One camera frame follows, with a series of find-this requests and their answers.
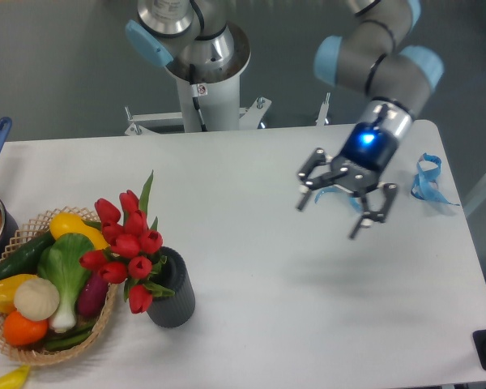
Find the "eggplant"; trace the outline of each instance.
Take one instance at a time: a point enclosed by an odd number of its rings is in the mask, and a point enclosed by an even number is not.
[[[77,310],[84,318],[93,318],[103,309],[109,284],[93,272],[79,294]]]

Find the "fake vegetable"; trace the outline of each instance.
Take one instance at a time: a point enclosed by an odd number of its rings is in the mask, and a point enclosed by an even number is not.
[[[108,282],[100,278],[95,271],[92,273],[83,290],[79,294],[78,313],[85,318],[93,318],[103,308]]]
[[[21,284],[15,293],[16,309],[29,320],[49,318],[59,305],[59,292],[48,280],[35,278]]]
[[[20,389],[29,375],[31,366],[23,365],[0,377],[0,389]]]
[[[49,330],[48,320],[33,322],[17,310],[11,312],[3,322],[3,337],[11,346],[25,346],[43,339]]]
[[[66,233],[56,240],[38,266],[38,275],[54,284],[59,292],[59,306],[50,317],[49,325],[57,333],[70,330],[77,323],[75,303],[90,276],[79,264],[84,253],[94,245],[80,233]]]
[[[65,339],[50,340],[44,344],[44,347],[45,350],[50,352],[68,350],[69,348],[73,348],[74,346],[84,342],[91,334],[92,330],[85,331]]]
[[[0,280],[0,312],[10,314],[15,310],[14,298],[18,287],[26,282],[37,278],[33,274],[18,274],[17,276],[8,277]]]
[[[47,231],[21,245],[0,262],[0,280],[17,274],[36,274],[41,253],[53,243],[54,238]]]
[[[56,240],[66,233],[80,233],[92,241],[96,250],[103,250],[109,246],[98,229],[86,225],[81,216],[74,213],[58,213],[50,221],[49,228]]]

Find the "black vase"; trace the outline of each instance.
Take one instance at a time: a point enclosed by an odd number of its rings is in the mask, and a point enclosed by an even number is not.
[[[172,297],[155,297],[147,309],[153,322],[161,327],[173,328],[185,323],[194,312],[196,299],[184,259],[173,249],[160,248],[168,258],[162,273],[154,281],[175,292]]]

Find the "tulip bouquet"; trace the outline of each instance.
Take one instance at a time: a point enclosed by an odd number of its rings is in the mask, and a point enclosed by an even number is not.
[[[174,291],[153,280],[163,271],[167,258],[160,254],[162,235],[156,230],[158,219],[148,227],[147,203],[153,172],[144,184],[140,198],[128,190],[119,195],[121,211],[106,199],[96,201],[100,231],[110,244],[103,250],[87,252],[79,262],[82,267],[96,271],[111,284],[124,285],[124,300],[130,301],[134,314],[146,312],[153,297],[171,297]]]

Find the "red tulip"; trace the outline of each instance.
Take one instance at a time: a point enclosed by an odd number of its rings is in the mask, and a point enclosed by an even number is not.
[[[94,204],[96,207],[97,215],[100,221],[103,223],[105,221],[112,221],[117,223],[121,219],[121,211],[117,209],[112,203],[107,199],[98,199]]]
[[[98,274],[100,278],[111,284],[121,284],[128,277],[128,269],[126,265],[121,262],[108,262],[101,269]]]
[[[112,240],[110,249],[113,253],[125,258],[133,258],[139,255],[140,243],[135,235],[122,233]]]
[[[80,259],[79,263],[82,267],[92,271],[101,269],[108,260],[104,256],[103,250],[88,251]]]
[[[111,245],[119,235],[124,233],[124,227],[122,227],[119,223],[105,221],[102,224],[101,232],[103,233],[104,239],[109,245]]]
[[[153,302],[151,292],[144,288],[144,285],[135,285],[130,289],[128,297],[130,299],[130,309],[132,314],[146,312],[147,308],[149,308]]]
[[[139,209],[135,212],[131,212],[124,228],[126,233],[130,233],[136,237],[140,236],[144,231],[147,230],[146,214]]]
[[[131,190],[121,193],[119,199],[121,200],[122,209],[126,212],[131,213],[139,209],[139,198]]]
[[[130,260],[130,263],[128,264],[128,272],[131,277],[140,280],[147,277],[152,267],[153,263],[151,263],[148,258],[141,255]]]
[[[148,254],[156,253],[162,247],[164,240],[162,239],[162,235],[154,231],[152,229],[148,229],[145,233],[143,233],[140,238],[140,248],[142,251]]]

